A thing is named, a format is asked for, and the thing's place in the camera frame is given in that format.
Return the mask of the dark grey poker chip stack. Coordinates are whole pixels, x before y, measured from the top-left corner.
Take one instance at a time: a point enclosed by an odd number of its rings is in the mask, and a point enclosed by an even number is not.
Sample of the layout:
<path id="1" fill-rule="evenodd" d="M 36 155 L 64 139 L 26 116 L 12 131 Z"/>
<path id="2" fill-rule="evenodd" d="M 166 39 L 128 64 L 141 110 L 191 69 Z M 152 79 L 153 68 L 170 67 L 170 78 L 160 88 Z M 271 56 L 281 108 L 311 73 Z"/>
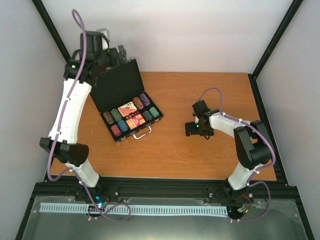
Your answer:
<path id="1" fill-rule="evenodd" d="M 143 115 L 146 122 L 151 121 L 153 119 L 153 116 L 151 115 L 151 113 L 148 110 L 144 111 L 142 113 L 142 115 Z"/>

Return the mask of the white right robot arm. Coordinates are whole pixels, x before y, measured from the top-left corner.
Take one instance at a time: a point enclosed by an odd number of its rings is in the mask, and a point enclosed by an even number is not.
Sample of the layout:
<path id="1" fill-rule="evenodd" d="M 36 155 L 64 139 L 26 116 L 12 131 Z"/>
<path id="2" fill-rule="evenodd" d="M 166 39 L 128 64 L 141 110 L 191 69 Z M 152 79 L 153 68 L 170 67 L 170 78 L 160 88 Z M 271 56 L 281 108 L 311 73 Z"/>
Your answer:
<path id="1" fill-rule="evenodd" d="M 185 135 L 199 135 L 207 140 L 220 131 L 234 139 L 238 164 L 227 178 L 223 193 L 228 201 L 235 201 L 250 186 L 250 181 L 260 170 L 272 167 L 276 154 L 262 121 L 245 121 L 220 112 L 208 111 L 185 123 Z"/>

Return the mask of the pink red poker chip stack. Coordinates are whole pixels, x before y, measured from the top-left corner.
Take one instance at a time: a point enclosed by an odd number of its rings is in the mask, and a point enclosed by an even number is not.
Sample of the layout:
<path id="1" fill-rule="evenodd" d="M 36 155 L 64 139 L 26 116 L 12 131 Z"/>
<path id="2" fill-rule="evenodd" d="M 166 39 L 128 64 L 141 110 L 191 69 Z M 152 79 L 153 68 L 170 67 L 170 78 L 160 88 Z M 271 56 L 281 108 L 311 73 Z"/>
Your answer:
<path id="1" fill-rule="evenodd" d="M 122 135 L 122 131 L 120 130 L 120 128 L 118 127 L 117 124 L 114 124 L 110 127 L 112 134 L 117 138 L 119 136 Z"/>

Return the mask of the blue poker chip stack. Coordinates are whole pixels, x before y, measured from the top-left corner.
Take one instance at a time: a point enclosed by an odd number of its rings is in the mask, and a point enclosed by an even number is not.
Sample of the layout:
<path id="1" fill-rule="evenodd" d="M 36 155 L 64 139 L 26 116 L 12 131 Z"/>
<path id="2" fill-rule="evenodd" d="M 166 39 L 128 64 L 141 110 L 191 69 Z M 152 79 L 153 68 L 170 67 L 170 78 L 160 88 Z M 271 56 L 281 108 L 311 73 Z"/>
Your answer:
<path id="1" fill-rule="evenodd" d="M 126 133 L 129 130 L 129 127 L 124 120 L 118 121 L 117 125 L 122 133 Z"/>

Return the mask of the red texas holdem card box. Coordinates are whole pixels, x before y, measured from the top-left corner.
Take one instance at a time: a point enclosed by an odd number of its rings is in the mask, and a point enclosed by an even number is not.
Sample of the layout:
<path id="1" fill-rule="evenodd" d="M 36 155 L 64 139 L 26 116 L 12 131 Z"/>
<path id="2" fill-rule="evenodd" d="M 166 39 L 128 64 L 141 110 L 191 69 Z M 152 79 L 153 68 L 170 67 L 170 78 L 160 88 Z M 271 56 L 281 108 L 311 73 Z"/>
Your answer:
<path id="1" fill-rule="evenodd" d="M 127 119 L 126 124 L 128 125 L 130 130 L 133 130 L 141 125 L 143 125 L 146 120 L 144 119 L 144 117 L 141 114 L 137 114 L 129 119 Z"/>

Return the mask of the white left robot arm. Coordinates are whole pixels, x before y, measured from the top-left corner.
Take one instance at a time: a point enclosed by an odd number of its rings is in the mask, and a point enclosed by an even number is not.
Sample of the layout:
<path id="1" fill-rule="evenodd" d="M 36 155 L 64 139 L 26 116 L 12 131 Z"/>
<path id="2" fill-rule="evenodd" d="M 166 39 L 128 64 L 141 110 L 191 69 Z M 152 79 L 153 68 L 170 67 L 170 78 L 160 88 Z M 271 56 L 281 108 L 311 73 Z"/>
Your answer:
<path id="1" fill-rule="evenodd" d="M 89 147 L 78 143 L 78 129 L 85 102 L 97 82 L 98 77 L 108 69 L 128 62 L 123 45 L 114 48 L 94 50 L 87 53 L 87 47 L 76 50 L 66 63 L 63 77 L 63 93 L 56 119 L 47 137 L 40 139 L 39 145 L 48 154 L 47 177 L 55 182 L 61 176 L 51 176 L 54 159 L 66 165 L 63 173 L 73 172 L 79 184 L 86 186 L 86 195 L 92 201 L 103 198 L 104 188 L 98 185 L 99 174 L 89 161 Z"/>

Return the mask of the ace of spades card box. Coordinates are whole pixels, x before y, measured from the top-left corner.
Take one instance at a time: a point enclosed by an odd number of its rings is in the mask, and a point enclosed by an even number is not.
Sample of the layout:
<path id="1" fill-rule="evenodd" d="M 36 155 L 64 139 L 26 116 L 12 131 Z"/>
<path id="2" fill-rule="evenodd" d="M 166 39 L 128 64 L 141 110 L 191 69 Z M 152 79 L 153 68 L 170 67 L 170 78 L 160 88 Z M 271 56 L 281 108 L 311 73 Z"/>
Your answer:
<path id="1" fill-rule="evenodd" d="M 127 117 L 128 115 L 136 112 L 138 109 L 135 106 L 135 104 L 132 101 L 130 101 L 130 102 L 118 107 L 117 110 L 122 117 Z"/>

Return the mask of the purple poker chip stack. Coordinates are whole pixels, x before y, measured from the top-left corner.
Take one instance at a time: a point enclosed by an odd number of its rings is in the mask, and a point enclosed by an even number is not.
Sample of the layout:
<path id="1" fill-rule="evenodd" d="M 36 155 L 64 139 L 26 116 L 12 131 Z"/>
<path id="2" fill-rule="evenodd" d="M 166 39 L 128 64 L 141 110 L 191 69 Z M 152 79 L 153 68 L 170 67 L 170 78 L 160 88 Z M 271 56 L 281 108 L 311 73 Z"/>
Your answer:
<path id="1" fill-rule="evenodd" d="M 145 105 L 145 106 L 149 106 L 151 101 L 149 100 L 149 98 L 144 94 L 140 94 L 139 95 L 139 99 L 141 100 L 141 102 Z"/>

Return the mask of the green yellow poker chip stack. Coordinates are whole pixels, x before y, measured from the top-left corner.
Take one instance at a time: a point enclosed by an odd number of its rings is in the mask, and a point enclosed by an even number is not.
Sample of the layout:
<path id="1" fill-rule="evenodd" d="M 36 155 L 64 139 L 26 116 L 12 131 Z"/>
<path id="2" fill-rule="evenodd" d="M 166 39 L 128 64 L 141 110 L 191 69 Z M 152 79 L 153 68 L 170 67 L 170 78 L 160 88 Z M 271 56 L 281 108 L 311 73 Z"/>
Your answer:
<path id="1" fill-rule="evenodd" d="M 110 114 L 112 115 L 112 117 L 114 118 L 114 120 L 116 122 L 119 122 L 122 120 L 122 116 L 120 114 L 120 112 L 116 109 L 116 108 L 113 108 L 111 111 L 110 111 Z"/>

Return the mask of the orange red poker chip stack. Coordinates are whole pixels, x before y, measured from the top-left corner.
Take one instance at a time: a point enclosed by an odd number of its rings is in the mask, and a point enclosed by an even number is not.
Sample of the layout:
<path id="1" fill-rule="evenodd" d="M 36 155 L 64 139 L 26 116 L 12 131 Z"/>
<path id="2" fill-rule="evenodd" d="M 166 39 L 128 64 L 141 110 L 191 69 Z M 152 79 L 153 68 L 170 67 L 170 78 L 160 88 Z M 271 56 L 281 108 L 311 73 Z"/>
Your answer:
<path id="1" fill-rule="evenodd" d="M 137 107 L 137 109 L 142 110 L 144 108 L 144 104 L 143 102 L 140 100 L 139 97 L 135 97 L 133 98 L 132 102 L 135 104 L 135 106 Z"/>

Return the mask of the black poker set case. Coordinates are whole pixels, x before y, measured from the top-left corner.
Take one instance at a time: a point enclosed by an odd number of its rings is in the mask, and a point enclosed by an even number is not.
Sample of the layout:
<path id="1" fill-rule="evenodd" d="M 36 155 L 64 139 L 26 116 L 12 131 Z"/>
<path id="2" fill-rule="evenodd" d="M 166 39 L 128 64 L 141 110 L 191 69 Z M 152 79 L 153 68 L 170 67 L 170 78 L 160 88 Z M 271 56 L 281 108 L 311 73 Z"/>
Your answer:
<path id="1" fill-rule="evenodd" d="M 158 117 L 153 117 L 152 120 L 146 121 L 144 124 L 133 130 L 128 128 L 127 132 L 122 133 L 119 137 L 115 137 L 111 131 L 111 126 L 118 125 L 118 122 L 114 120 L 112 125 L 107 124 L 103 117 L 103 113 L 106 111 L 110 112 L 112 109 L 118 109 L 118 107 L 124 104 L 133 102 L 133 98 L 139 97 L 142 93 L 149 98 L 150 105 L 144 106 L 141 110 L 137 109 L 137 111 L 126 117 L 122 117 L 122 120 L 126 122 L 129 118 L 138 114 L 143 116 L 143 112 L 149 111 L 151 107 L 155 107 L 160 115 Z M 152 131 L 151 125 L 164 117 L 164 114 L 145 91 L 136 59 L 129 60 L 126 64 L 112 67 L 100 75 L 96 83 L 93 85 L 90 95 L 101 118 L 116 143 L 131 136 L 138 140 L 141 137 L 150 134 Z"/>

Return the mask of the brown green poker chip stack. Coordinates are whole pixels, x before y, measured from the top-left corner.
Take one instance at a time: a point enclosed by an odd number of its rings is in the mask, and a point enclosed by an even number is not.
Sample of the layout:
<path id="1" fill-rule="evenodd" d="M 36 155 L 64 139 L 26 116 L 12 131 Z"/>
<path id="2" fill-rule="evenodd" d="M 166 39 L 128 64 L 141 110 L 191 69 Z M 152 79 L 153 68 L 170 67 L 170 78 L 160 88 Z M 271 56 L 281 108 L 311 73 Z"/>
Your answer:
<path id="1" fill-rule="evenodd" d="M 102 116 L 104 117 L 105 121 L 107 122 L 108 125 L 112 125 L 114 123 L 114 118 L 111 115 L 109 111 L 105 111 Z"/>

